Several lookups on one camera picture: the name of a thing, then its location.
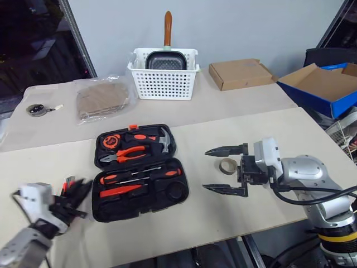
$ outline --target open box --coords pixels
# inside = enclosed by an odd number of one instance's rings
[[[310,107],[331,118],[337,118],[357,102],[354,66],[329,71],[310,64],[280,78],[278,84],[299,106]]]

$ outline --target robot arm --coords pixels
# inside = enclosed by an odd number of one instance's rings
[[[243,154],[238,167],[241,187],[210,184],[203,185],[205,188],[220,194],[248,197],[248,184],[268,184],[283,201],[303,205],[307,218],[321,239],[320,247],[331,263],[345,267],[357,266],[357,220],[347,196],[357,190],[357,186],[342,191],[329,177],[324,163],[313,156],[281,159],[273,138],[256,142],[254,156],[248,155],[246,143],[212,149],[206,154],[217,156],[217,151],[219,156],[228,156],[232,152]],[[280,194],[290,190],[295,192],[298,200]]]
[[[52,195],[52,187],[45,183],[20,187],[21,207],[31,220],[0,250],[0,267],[38,268],[52,246],[52,239],[65,233],[75,217],[86,213],[76,210],[89,193],[91,181],[76,181],[65,196]]]

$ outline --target hammer head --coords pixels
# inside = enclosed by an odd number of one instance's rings
[[[170,135],[163,128],[161,128],[161,130],[165,134],[165,136],[160,137],[159,143],[163,144],[162,152],[168,153],[168,146],[171,143]]]

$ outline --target brown cloth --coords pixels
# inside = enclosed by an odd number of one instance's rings
[[[77,95],[79,119],[101,117],[123,109],[129,103],[127,86],[103,83],[82,89]]]

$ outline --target brown cardboard box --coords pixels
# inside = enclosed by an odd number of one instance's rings
[[[211,63],[208,71],[220,90],[249,88],[277,81],[277,77],[257,59]]]
[[[279,79],[278,84],[299,106],[338,118],[357,103],[357,65],[325,70],[310,64]]]

